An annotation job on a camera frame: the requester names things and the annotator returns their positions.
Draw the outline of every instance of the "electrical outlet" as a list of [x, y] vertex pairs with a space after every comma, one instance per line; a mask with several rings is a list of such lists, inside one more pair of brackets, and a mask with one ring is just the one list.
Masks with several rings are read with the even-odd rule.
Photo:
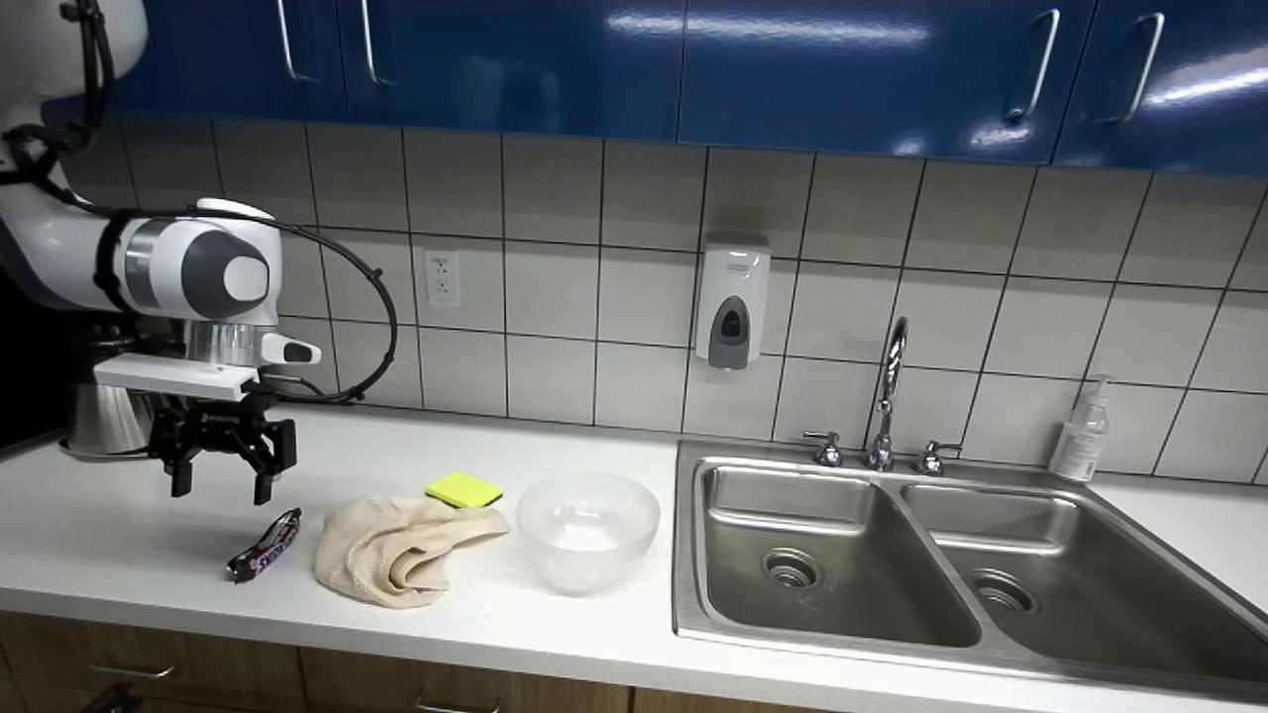
[[433, 309], [455, 309], [465, 306], [465, 259], [460, 255], [424, 255], [427, 261], [427, 306]]

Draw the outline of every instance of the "blue cabinet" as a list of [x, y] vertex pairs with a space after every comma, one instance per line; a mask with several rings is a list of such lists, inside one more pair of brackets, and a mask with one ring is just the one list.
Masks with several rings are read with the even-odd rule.
[[313, 0], [147, 0], [118, 111], [338, 117], [338, 26]]
[[353, 117], [679, 137], [679, 0], [350, 0]]
[[1042, 161], [1089, 9], [1095, 0], [694, 0], [683, 135]]
[[1268, 4], [1107, 0], [1058, 161], [1268, 176]]

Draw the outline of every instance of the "wall tile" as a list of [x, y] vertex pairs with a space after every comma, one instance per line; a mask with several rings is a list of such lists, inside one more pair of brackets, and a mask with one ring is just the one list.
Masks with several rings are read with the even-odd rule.
[[1030, 166], [930, 161], [909, 267], [1003, 275], [1020, 240]]
[[126, 121], [139, 205], [184, 209], [223, 193], [212, 121]]
[[789, 362], [777, 438], [840, 432], [840, 446], [861, 446], [869, 432], [872, 383], [872, 364]]
[[1262, 183], [1157, 176], [1120, 277], [1226, 286], [1262, 193]]
[[684, 432], [768, 438], [777, 417], [781, 358], [760, 358], [744, 371], [691, 362]]
[[1268, 397], [1190, 393], [1157, 474], [1252, 483], [1263, 432]]
[[909, 268], [894, 306], [909, 317], [909, 364], [982, 367], [1000, 289], [1003, 277]]
[[1190, 383], [1219, 294], [1120, 286], [1110, 300], [1095, 371], [1135, 383]]
[[809, 154], [712, 150], [706, 187], [706, 239], [765, 235], [772, 259], [797, 259], [809, 166]]
[[502, 137], [404, 132], [407, 223], [424, 235], [502, 235]]
[[72, 187], [95, 205], [135, 205], [126, 132], [107, 121], [82, 154], [66, 154]]
[[517, 420], [593, 420], [593, 346], [506, 335]]
[[603, 240], [696, 251], [706, 150], [606, 143]]
[[[460, 259], [460, 306], [427, 306], [427, 255]], [[443, 330], [506, 330], [506, 268], [501, 240], [465, 240], [465, 239], [415, 239], [411, 244], [411, 281], [419, 325]]]
[[789, 348], [794, 286], [797, 286], [797, 261], [772, 261], [768, 267], [768, 300], [765, 300], [760, 352], [785, 352]]
[[[334, 228], [362, 261], [386, 268], [395, 325], [415, 325], [407, 235]], [[371, 286], [338, 255], [324, 255], [329, 309], [346, 319], [389, 319]]]
[[506, 239], [600, 240], [603, 143], [506, 135]]
[[324, 300], [324, 267], [313, 240], [284, 239], [282, 240], [282, 300], [279, 313], [288, 317], [329, 317]]
[[506, 244], [506, 330], [593, 335], [600, 244]]
[[694, 268], [691, 255], [603, 251], [600, 335], [684, 346], [694, 325]]
[[923, 161], [819, 157], [805, 259], [904, 267]]
[[216, 121], [226, 197], [282, 223], [319, 223], [308, 132], [303, 121]]
[[1229, 294], [1193, 388], [1268, 393], [1268, 294]]
[[1268, 197], [1262, 205], [1262, 223], [1252, 228], [1252, 240], [1234, 275], [1238, 289], [1268, 289]]
[[600, 424], [679, 432], [683, 393], [683, 348], [600, 346]]
[[1015, 275], [1118, 277], [1148, 176], [1040, 169]]
[[308, 125], [320, 224], [407, 228], [395, 125]]
[[992, 371], [1081, 376], [1110, 286], [1015, 277], [1003, 294]]
[[320, 393], [338, 393], [341, 380], [341, 358], [338, 358], [338, 341], [334, 341], [334, 330], [329, 319], [304, 319], [304, 317], [282, 317], [279, 325], [284, 335], [292, 341], [313, 341], [320, 348], [320, 364], [288, 364], [288, 367], [279, 367], [282, 380], [308, 380], [319, 383]]
[[1180, 397], [1180, 388], [1110, 383], [1110, 438], [1100, 470], [1152, 470]]
[[[353, 388], [365, 380], [386, 348], [389, 348], [389, 325], [353, 325], [334, 319], [334, 341], [341, 352], [341, 383]], [[395, 330], [395, 362], [389, 371], [365, 393], [365, 403], [391, 403], [391, 409], [419, 409], [424, 403], [424, 380], [419, 380], [419, 330]]]
[[419, 330], [424, 409], [506, 417], [506, 335]]
[[797, 358], [876, 362], [894, 306], [901, 268], [801, 267], [794, 300]]
[[904, 367], [894, 409], [894, 451], [918, 455], [926, 438], [962, 444], [966, 409], [976, 403], [976, 371]]
[[1078, 380], [982, 376], [966, 458], [1045, 469]]

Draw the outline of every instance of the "yellow sponge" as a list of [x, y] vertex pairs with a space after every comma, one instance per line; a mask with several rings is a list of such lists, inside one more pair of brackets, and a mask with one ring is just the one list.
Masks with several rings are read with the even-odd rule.
[[473, 512], [473, 508], [501, 504], [502, 488], [496, 488], [486, 479], [476, 479], [468, 470], [449, 470], [443, 479], [427, 483], [427, 496], [440, 499], [440, 504], [460, 508], [460, 512]]

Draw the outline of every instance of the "cabinet handle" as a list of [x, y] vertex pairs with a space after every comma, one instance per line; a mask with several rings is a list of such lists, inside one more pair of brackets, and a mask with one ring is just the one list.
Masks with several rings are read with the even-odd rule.
[[284, 10], [284, 0], [275, 4], [279, 9], [279, 40], [282, 40], [282, 69], [292, 83], [313, 83], [313, 77], [303, 77], [292, 69], [292, 47], [288, 47], [288, 10]]
[[99, 677], [126, 677], [126, 683], [165, 683], [179, 673], [179, 664], [164, 664], [164, 668], [131, 668], [131, 664], [86, 664]]
[[1030, 117], [1030, 113], [1034, 113], [1034, 106], [1040, 106], [1040, 99], [1042, 99], [1042, 88], [1045, 88], [1045, 71], [1053, 69], [1058, 34], [1064, 34], [1064, 9], [1049, 9], [1049, 10], [1045, 10], [1042, 57], [1040, 57], [1034, 83], [1030, 83], [1030, 99], [1025, 99], [1025, 106], [1015, 111], [1011, 117]]
[[1157, 47], [1161, 47], [1161, 34], [1167, 34], [1167, 10], [1148, 10], [1147, 24], [1148, 24], [1147, 65], [1143, 65], [1143, 77], [1139, 77], [1139, 88], [1135, 88], [1135, 102], [1126, 106], [1126, 113], [1118, 121], [1130, 121], [1143, 111], [1143, 99], [1147, 99], [1147, 88], [1148, 88], [1148, 77], [1152, 77], [1152, 58], [1157, 58]]
[[391, 78], [386, 78], [381, 77], [381, 53], [371, 47], [371, 17], [369, 17], [369, 0], [362, 0], [362, 47], [365, 47], [365, 77], [369, 77], [369, 83], [391, 83]]
[[502, 708], [501, 704], [492, 704], [492, 708], [453, 708], [453, 704], [415, 702], [411, 713], [502, 713]]

